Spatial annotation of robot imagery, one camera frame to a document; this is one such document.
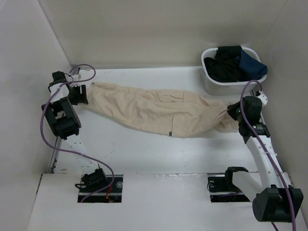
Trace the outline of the beige trousers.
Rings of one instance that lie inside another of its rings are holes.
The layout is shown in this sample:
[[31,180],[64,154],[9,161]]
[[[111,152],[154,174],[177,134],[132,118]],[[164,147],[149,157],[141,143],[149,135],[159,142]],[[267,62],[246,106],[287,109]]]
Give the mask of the beige trousers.
[[227,113],[230,102],[207,99],[185,90],[144,90],[95,82],[87,89],[85,108],[134,130],[190,138],[211,129],[235,132]]

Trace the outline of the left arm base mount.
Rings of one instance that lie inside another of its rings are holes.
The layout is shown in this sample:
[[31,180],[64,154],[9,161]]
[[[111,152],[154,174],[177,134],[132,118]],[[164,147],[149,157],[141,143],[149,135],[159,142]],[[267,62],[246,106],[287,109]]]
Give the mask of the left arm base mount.
[[75,184],[75,187],[78,189],[78,198],[77,202],[81,203],[81,201],[86,198],[84,203],[121,203],[122,202],[122,190],[123,190],[123,175],[115,175],[113,183],[93,195],[90,195],[94,191],[100,190],[102,188],[101,185],[95,186],[93,189],[86,187],[82,181],[80,184]]

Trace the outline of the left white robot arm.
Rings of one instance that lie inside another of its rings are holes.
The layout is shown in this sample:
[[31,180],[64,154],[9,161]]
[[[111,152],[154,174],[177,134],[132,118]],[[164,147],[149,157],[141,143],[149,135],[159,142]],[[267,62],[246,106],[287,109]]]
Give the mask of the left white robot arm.
[[[81,122],[73,105],[86,103],[85,86],[72,87],[68,82],[56,83],[49,86],[51,93],[47,103],[42,105],[40,133],[43,141],[52,149],[74,154],[82,171],[81,183],[75,186],[86,193],[103,192],[110,188],[114,174],[108,178],[102,166],[111,168],[104,162],[90,157],[81,140]],[[52,133],[67,145],[67,149],[51,145],[44,136],[43,123],[46,121]]]

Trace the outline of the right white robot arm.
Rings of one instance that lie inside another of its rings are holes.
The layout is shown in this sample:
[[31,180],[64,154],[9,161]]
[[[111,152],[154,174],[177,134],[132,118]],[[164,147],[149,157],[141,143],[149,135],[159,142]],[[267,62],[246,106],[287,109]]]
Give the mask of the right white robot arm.
[[251,152],[260,176],[257,182],[244,167],[229,167],[223,185],[239,188],[252,202],[259,222],[293,222],[304,196],[284,175],[271,145],[270,133],[260,121],[263,97],[246,96],[228,106],[228,114],[239,123],[239,133]]

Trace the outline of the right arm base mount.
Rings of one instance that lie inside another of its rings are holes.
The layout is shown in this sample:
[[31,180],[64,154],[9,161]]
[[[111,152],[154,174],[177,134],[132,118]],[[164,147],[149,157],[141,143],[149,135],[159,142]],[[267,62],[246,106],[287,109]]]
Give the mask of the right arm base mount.
[[212,203],[250,202],[239,188],[226,182],[225,176],[209,175],[207,179],[207,189]]

